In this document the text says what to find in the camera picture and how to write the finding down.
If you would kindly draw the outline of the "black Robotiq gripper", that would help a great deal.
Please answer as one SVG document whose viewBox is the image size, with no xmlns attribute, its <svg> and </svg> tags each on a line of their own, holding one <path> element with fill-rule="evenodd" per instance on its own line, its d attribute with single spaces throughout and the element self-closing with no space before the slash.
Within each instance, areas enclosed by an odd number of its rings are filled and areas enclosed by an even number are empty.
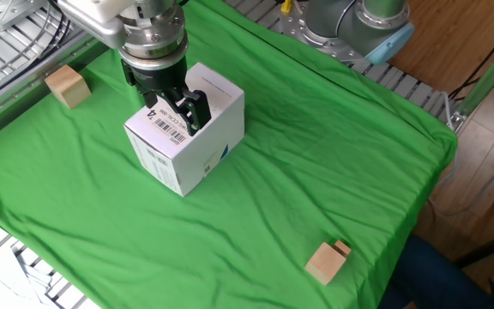
<svg viewBox="0 0 494 309">
<path fill-rule="evenodd" d="M 194 136 L 212 118 L 207 95 L 201 90 L 187 89 L 185 77 L 187 60 L 182 57 L 177 63 L 161 70 L 142 70 L 121 59 L 126 82 L 145 100 L 147 108 L 152 108 L 161 98 L 175 112 L 182 115 L 190 136 Z"/>
</svg>

